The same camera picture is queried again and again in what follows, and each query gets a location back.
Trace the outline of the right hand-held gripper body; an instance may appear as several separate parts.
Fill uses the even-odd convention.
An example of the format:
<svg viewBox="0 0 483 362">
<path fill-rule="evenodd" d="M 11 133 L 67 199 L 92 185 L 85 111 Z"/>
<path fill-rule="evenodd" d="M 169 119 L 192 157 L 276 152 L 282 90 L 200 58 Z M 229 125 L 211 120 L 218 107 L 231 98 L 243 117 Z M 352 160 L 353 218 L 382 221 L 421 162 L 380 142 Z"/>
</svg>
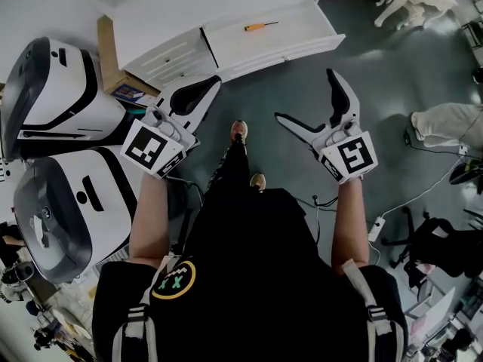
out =
<svg viewBox="0 0 483 362">
<path fill-rule="evenodd" d="M 363 177 L 378 165 L 371 136 L 353 118 L 312 142 L 318 161 L 338 184 Z"/>
</svg>

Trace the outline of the white drawer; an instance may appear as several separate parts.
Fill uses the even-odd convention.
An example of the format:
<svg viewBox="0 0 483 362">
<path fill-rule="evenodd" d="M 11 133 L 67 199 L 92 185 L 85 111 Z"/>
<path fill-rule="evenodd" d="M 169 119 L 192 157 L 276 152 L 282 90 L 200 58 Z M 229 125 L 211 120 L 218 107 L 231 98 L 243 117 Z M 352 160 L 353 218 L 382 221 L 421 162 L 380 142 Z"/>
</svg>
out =
<svg viewBox="0 0 483 362">
<path fill-rule="evenodd" d="M 125 71 L 161 91 L 192 75 L 214 74 L 217 65 L 200 29 L 185 32 L 131 61 Z"/>
<path fill-rule="evenodd" d="M 253 32 L 253 23 L 278 24 Z M 202 28 L 222 81 L 313 54 L 333 51 L 346 37 L 336 32 L 318 0 L 264 11 L 249 17 L 218 20 Z"/>
</svg>

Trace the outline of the orange screwdriver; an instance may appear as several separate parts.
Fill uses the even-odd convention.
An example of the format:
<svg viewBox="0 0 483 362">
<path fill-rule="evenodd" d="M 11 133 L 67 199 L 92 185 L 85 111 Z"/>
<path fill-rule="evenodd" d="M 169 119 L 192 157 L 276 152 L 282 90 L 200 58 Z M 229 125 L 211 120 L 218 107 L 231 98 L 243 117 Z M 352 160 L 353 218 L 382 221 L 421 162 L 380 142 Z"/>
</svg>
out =
<svg viewBox="0 0 483 362">
<path fill-rule="evenodd" d="M 253 24 L 249 24 L 249 25 L 245 26 L 244 31 L 253 32 L 253 31 L 256 31 L 256 30 L 259 30 L 259 29 L 263 29 L 267 26 L 275 25 L 275 24 L 278 24 L 278 21 L 271 22 L 271 23 L 253 23 Z"/>
</svg>

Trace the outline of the person's right forearm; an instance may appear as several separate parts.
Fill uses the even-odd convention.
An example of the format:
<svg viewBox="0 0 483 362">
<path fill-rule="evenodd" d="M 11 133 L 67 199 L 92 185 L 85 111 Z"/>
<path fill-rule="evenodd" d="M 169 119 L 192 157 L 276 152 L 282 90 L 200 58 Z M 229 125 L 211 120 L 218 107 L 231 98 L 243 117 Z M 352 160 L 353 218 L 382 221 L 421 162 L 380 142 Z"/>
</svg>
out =
<svg viewBox="0 0 483 362">
<path fill-rule="evenodd" d="M 338 189 L 331 268 L 342 275 L 347 261 L 353 260 L 361 268 L 368 265 L 369 257 L 362 180 L 357 177 Z"/>
</svg>

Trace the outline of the person's left forearm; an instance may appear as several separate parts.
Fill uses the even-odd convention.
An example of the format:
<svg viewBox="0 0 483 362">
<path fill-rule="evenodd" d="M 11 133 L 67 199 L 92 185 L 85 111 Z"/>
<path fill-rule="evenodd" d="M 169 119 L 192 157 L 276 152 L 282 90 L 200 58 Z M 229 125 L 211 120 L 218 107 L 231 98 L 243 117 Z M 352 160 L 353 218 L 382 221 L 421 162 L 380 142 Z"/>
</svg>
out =
<svg viewBox="0 0 483 362">
<path fill-rule="evenodd" d="M 168 255 L 168 189 L 163 179 L 143 175 L 131 227 L 129 260 L 158 269 Z"/>
</svg>

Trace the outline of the closed white drawer front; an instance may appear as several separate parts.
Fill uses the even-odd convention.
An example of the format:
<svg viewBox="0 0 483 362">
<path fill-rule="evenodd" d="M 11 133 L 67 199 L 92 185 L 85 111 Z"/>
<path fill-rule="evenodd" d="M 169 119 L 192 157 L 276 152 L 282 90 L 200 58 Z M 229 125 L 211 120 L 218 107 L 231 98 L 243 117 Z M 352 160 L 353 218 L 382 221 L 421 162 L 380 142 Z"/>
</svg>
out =
<svg viewBox="0 0 483 362">
<path fill-rule="evenodd" d="M 131 61 L 125 71 L 161 91 L 192 75 L 214 74 L 217 65 L 200 29 L 185 32 Z"/>
</svg>

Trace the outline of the person's left shoe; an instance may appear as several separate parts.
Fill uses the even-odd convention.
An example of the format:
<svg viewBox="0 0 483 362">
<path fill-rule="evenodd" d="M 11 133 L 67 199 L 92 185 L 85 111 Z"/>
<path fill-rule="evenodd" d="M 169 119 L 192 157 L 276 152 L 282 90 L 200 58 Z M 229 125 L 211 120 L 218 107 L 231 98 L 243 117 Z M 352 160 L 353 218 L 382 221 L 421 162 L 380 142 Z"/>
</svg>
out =
<svg viewBox="0 0 483 362">
<path fill-rule="evenodd" d="M 246 148 L 246 139 L 248 136 L 248 125 L 243 120 L 237 120 L 233 123 L 230 131 L 230 138 L 231 143 L 233 145 L 240 144 L 244 147 L 245 152 L 247 151 Z"/>
</svg>

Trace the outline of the person's black trousers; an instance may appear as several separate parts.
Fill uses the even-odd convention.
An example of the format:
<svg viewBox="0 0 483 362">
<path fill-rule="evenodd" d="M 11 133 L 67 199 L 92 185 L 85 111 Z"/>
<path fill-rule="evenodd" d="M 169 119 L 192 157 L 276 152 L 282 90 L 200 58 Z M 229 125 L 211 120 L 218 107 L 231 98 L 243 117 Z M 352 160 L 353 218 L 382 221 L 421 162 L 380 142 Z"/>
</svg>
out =
<svg viewBox="0 0 483 362">
<path fill-rule="evenodd" d="M 204 206 L 243 204 L 250 192 L 248 181 L 247 152 L 242 135 L 237 133 L 208 183 Z"/>
</svg>

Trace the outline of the brown cardboard box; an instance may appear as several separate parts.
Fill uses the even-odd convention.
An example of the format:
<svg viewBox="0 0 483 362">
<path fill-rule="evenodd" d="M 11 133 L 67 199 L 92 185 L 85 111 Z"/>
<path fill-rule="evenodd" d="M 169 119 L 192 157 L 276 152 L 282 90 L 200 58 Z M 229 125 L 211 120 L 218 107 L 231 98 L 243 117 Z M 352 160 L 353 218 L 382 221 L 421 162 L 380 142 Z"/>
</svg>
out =
<svg viewBox="0 0 483 362">
<path fill-rule="evenodd" d="M 124 103 L 145 107 L 160 93 L 131 73 L 120 69 L 115 47 L 113 21 L 106 15 L 97 20 L 98 55 L 103 89 Z"/>
</svg>

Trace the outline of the white power strip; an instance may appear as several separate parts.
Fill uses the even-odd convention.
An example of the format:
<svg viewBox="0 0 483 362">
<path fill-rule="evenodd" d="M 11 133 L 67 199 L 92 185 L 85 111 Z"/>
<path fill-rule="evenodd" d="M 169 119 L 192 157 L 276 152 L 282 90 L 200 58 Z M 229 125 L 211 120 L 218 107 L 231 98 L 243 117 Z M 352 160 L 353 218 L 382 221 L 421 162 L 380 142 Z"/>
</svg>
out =
<svg viewBox="0 0 483 362">
<path fill-rule="evenodd" d="M 386 220 L 382 216 L 378 216 L 376 218 L 374 224 L 371 227 L 371 230 L 368 233 L 369 242 L 374 243 L 377 240 L 382 228 L 385 225 L 385 222 Z"/>
</svg>

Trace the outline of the white cabinet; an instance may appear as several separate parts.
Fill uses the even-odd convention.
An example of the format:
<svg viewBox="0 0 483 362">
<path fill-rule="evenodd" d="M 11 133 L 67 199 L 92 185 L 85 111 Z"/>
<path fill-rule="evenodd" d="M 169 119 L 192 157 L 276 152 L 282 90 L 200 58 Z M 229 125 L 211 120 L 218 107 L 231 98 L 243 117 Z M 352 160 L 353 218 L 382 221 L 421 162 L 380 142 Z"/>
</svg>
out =
<svg viewBox="0 0 483 362">
<path fill-rule="evenodd" d="M 136 0 L 106 16 L 113 21 L 118 66 L 124 69 L 146 52 L 190 30 L 301 1 L 305 0 Z"/>
</svg>

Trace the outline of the white and black robot shell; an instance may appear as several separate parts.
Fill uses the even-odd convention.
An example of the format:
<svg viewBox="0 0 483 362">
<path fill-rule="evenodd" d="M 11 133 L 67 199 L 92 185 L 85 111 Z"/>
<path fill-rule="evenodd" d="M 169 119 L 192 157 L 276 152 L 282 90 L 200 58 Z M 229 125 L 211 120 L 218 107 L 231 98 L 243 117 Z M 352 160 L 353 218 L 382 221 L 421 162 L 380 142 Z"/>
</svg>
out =
<svg viewBox="0 0 483 362">
<path fill-rule="evenodd" d="M 6 161 L 123 143 L 134 120 L 103 90 L 100 63 L 85 49 L 32 40 L 18 57 L 0 104 Z"/>
</svg>

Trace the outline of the white and grey robot shell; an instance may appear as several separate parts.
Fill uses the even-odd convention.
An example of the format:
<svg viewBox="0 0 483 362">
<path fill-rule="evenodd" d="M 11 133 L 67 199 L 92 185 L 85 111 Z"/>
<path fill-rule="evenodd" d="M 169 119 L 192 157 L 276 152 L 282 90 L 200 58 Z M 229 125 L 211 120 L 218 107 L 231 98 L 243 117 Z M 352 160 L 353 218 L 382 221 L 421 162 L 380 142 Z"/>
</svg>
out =
<svg viewBox="0 0 483 362">
<path fill-rule="evenodd" d="M 128 245 L 143 171 L 119 146 L 36 158 L 14 192 L 14 215 L 39 273 L 69 282 Z"/>
</svg>

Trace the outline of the person's black shirt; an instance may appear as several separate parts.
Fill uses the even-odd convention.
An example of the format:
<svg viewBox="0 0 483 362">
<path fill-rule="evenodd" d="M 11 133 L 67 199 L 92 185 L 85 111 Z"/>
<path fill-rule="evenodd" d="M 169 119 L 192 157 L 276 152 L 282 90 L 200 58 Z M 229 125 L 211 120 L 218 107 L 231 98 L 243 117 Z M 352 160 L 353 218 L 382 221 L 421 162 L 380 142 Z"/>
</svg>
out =
<svg viewBox="0 0 483 362">
<path fill-rule="evenodd" d="M 285 190 L 210 191 L 174 269 L 111 262 L 94 302 L 94 349 L 149 296 L 158 359 L 368 362 L 369 313 L 348 277 L 318 255 Z"/>
</svg>

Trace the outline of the white board panel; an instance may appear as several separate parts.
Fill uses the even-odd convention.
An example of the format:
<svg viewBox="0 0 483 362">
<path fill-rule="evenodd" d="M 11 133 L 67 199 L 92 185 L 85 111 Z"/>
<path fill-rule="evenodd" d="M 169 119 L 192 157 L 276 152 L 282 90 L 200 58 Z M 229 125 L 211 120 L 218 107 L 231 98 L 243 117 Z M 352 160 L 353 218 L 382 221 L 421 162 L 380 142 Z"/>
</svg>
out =
<svg viewBox="0 0 483 362">
<path fill-rule="evenodd" d="M 421 346 L 449 312 L 455 288 L 451 288 L 437 303 L 432 304 L 431 300 L 434 296 L 434 291 L 435 287 L 432 287 L 432 292 L 426 298 L 405 311 L 405 316 L 410 319 L 410 324 L 408 325 L 409 346 Z"/>
</svg>

